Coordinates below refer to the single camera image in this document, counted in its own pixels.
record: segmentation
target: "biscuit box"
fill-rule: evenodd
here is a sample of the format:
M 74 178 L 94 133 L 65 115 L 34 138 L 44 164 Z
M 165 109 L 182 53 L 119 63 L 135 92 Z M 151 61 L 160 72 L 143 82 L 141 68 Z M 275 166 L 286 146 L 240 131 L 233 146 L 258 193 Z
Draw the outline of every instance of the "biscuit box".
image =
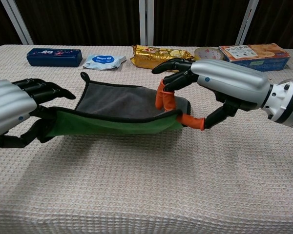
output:
M 275 43 L 260 45 L 221 45 L 224 60 L 258 71 L 283 70 L 290 54 Z
M 32 66 L 48 67 L 78 67 L 83 59 L 80 50 L 49 48 L 33 48 L 26 57 Z

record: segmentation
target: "beige tablecloth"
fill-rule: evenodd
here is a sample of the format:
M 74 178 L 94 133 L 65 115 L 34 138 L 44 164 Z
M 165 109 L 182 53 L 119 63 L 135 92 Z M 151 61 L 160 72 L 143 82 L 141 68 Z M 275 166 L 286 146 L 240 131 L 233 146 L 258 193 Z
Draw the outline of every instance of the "beige tablecloth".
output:
M 77 99 L 45 106 L 74 109 L 84 89 L 81 71 L 92 80 L 152 89 L 168 74 L 134 67 L 131 47 L 53 47 L 80 48 L 84 58 L 98 53 L 128 60 L 116 71 L 31 67 L 26 53 L 33 46 L 5 45 L 0 79 L 57 83 Z M 267 72 L 271 82 L 293 78 L 288 51 L 286 69 Z M 196 84 L 176 94 L 191 102 L 196 117 L 221 106 Z M 10 134 L 20 135 L 35 120 Z M 238 111 L 203 132 L 59 136 L 0 149 L 0 233 L 293 234 L 293 129 L 260 110 Z

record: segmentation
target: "dark blue rectangular box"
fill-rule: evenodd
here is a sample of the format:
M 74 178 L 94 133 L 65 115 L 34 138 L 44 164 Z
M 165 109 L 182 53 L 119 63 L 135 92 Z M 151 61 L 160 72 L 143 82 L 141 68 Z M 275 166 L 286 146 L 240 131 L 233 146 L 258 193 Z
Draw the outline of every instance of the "dark blue rectangular box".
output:
M 81 50 L 33 48 L 27 54 L 32 66 L 78 67 L 83 56 Z

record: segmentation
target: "table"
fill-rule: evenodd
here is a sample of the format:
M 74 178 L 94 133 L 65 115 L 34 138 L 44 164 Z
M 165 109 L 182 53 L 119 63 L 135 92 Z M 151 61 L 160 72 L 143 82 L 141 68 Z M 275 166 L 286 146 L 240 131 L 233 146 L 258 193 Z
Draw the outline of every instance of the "table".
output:
M 90 54 L 126 55 L 115 71 L 31 67 L 33 47 L 80 48 Z M 195 47 L 178 47 L 194 52 Z M 293 78 L 267 72 L 278 83 Z M 124 46 L 0 47 L 0 79 L 41 78 L 70 90 L 76 100 L 45 106 L 74 109 L 92 80 L 156 89 L 160 79 L 136 68 Z M 221 106 L 214 94 L 191 85 L 177 91 L 205 117 Z M 11 130 L 20 135 L 31 118 Z M 0 233 L 287 233 L 293 234 L 293 129 L 265 112 L 238 111 L 214 128 L 154 135 L 59 136 L 24 149 L 0 149 Z

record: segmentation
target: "white wet wipes package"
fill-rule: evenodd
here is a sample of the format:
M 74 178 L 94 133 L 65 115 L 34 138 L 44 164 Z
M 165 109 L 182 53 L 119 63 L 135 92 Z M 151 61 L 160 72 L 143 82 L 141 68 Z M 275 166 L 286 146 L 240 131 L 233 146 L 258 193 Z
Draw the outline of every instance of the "white wet wipes package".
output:
M 119 67 L 125 60 L 126 56 L 89 55 L 83 67 L 95 70 L 107 70 Z

